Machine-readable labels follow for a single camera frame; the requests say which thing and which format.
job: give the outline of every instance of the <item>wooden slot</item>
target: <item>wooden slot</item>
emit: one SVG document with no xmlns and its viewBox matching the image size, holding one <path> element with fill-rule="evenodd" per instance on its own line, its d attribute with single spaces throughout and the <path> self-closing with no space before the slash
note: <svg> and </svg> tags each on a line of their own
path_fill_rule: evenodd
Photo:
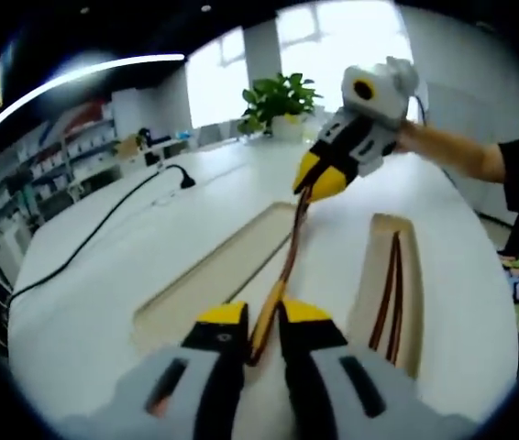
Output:
<svg viewBox="0 0 519 440">
<path fill-rule="evenodd" d="M 199 314 L 232 301 L 286 243 L 294 210 L 293 204 L 272 204 L 140 306 L 132 335 L 138 352 L 181 341 Z"/>
<path fill-rule="evenodd" d="M 413 224 L 403 218 L 375 214 L 370 225 L 358 298 L 348 318 L 348 340 L 367 346 L 381 308 L 386 275 L 391 259 L 392 238 L 398 233 L 402 255 L 402 322 L 400 346 L 395 366 L 412 378 L 418 376 L 423 344 L 423 282 Z M 388 313 L 376 351 L 386 357 L 391 339 L 392 319 L 396 304 L 395 280 Z"/>
</svg>

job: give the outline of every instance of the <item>white pot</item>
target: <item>white pot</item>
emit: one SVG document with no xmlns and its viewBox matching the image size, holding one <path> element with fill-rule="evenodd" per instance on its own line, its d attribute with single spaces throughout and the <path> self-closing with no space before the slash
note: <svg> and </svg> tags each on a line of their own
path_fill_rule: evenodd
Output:
<svg viewBox="0 0 519 440">
<path fill-rule="evenodd" d="M 271 133 L 274 140 L 302 142 L 304 115 L 275 116 L 271 120 Z"/>
</svg>

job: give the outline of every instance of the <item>brown wire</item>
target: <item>brown wire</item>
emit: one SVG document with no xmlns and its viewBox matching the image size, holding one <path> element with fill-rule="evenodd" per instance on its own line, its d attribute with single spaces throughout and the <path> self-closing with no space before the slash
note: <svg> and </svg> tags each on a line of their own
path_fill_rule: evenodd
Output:
<svg viewBox="0 0 519 440">
<path fill-rule="evenodd" d="M 386 271 L 386 283 L 384 284 L 384 292 L 381 297 L 380 310 L 376 318 L 376 323 L 373 326 L 373 330 L 370 336 L 370 348 L 377 350 L 380 346 L 381 333 L 386 323 L 386 315 L 388 314 L 388 307 L 390 305 L 390 299 L 392 297 L 392 280 L 394 274 L 394 265 L 396 260 L 396 251 L 400 241 L 398 239 L 398 233 L 394 233 L 392 237 L 392 247 L 390 249 L 390 258 L 388 261 L 388 270 Z"/>
<path fill-rule="evenodd" d="M 392 317 L 392 329 L 390 341 L 386 351 L 386 359 L 396 365 L 398 348 L 400 347 L 400 333 L 403 326 L 403 257 L 400 239 L 397 240 L 396 251 L 396 296 L 394 297 L 394 313 Z"/>
<path fill-rule="evenodd" d="M 266 301 L 261 307 L 259 312 L 258 320 L 256 321 L 251 337 L 249 338 L 249 344 L 251 347 L 248 365 L 255 366 L 260 362 L 261 355 L 263 354 L 266 345 L 268 345 L 268 336 L 270 335 L 271 326 L 273 325 L 274 316 L 278 304 L 282 301 L 284 295 L 286 283 L 290 278 L 290 274 L 293 271 L 294 261 L 296 260 L 296 254 L 298 252 L 300 227 L 306 216 L 308 210 L 308 199 L 310 197 L 310 189 L 306 189 L 300 196 L 298 204 L 296 206 L 296 212 L 294 214 L 293 230 L 291 232 L 290 248 L 286 256 L 286 261 L 282 268 L 280 278 L 276 281 L 276 284 L 272 287 L 270 294 L 266 298 Z"/>
</svg>

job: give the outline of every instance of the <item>potted plant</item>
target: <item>potted plant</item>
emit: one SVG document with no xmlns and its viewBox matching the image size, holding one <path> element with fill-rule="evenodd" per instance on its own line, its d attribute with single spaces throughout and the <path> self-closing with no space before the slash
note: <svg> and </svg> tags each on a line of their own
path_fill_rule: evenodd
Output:
<svg viewBox="0 0 519 440">
<path fill-rule="evenodd" d="M 302 118 L 314 112 L 314 99 L 322 97 L 306 87 L 312 83 L 301 73 L 254 81 L 242 93 L 248 108 L 237 129 L 244 135 L 263 132 L 279 140 L 302 140 Z"/>
</svg>

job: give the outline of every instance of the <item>white pillar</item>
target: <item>white pillar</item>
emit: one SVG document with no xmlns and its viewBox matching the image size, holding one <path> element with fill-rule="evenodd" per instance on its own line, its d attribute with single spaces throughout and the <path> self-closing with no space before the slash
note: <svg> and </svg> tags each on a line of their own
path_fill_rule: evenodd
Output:
<svg viewBox="0 0 519 440">
<path fill-rule="evenodd" d="M 273 78 L 282 71 L 275 19 L 243 29 L 243 42 L 249 84 L 259 78 Z"/>
</svg>

